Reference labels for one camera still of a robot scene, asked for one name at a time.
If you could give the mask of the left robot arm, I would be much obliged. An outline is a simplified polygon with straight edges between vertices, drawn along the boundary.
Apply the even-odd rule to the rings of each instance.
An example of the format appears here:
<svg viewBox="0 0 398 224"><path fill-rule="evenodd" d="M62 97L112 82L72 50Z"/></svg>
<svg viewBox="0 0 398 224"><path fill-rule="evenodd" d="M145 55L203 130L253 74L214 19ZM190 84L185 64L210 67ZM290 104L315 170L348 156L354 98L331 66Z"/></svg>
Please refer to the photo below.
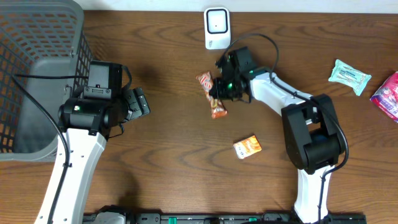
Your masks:
<svg viewBox="0 0 398 224"><path fill-rule="evenodd" d="M55 164L36 223L83 223L91 181L112 128L150 113L141 88L122 84L125 65L94 60L87 85L58 110Z"/></svg>

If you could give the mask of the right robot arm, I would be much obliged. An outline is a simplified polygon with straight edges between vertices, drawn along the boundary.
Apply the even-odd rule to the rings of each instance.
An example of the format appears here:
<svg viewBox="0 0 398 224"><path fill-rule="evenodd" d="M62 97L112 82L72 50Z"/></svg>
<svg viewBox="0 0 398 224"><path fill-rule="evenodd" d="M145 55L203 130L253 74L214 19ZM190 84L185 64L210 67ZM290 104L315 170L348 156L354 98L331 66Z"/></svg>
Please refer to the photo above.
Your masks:
<svg viewBox="0 0 398 224"><path fill-rule="evenodd" d="M225 52L215 65L221 77L213 81L213 98L233 101L246 93L281 116L286 152L298 170L294 212L299 222L330 222L326 207L330 177L346 164L339 156L349 154L331 98L286 84L273 68L258 67L247 47Z"/></svg>

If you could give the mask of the purple snack package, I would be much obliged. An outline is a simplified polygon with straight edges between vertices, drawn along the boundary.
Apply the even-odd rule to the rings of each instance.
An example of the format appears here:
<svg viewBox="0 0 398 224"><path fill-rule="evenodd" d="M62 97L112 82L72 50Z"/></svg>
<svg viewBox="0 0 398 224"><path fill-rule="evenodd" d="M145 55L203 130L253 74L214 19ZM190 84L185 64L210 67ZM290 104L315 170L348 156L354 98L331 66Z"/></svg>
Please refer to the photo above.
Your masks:
<svg viewBox="0 0 398 224"><path fill-rule="evenodd" d="M397 72L377 89L370 101L397 122Z"/></svg>

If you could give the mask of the small orange packet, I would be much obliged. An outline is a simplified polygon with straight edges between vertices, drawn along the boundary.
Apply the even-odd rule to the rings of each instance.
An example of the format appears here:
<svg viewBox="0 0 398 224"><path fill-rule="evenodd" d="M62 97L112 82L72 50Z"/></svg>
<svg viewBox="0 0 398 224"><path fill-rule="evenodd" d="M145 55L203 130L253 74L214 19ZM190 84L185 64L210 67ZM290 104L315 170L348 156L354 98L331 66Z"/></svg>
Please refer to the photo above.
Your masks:
<svg viewBox="0 0 398 224"><path fill-rule="evenodd" d="M257 152L262 151L262 147L255 135L234 143L233 148L239 159L245 159Z"/></svg>

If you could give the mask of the green wipes packet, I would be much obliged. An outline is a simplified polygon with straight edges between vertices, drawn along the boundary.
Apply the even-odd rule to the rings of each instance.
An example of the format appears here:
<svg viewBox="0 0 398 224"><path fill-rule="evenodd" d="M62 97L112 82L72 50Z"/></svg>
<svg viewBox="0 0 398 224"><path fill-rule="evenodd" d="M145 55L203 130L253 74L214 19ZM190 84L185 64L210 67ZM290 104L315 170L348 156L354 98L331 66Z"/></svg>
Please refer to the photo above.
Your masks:
<svg viewBox="0 0 398 224"><path fill-rule="evenodd" d="M335 66L328 81L349 86L353 89L356 96L360 96L371 78L371 75L363 73L341 60L336 59Z"/></svg>

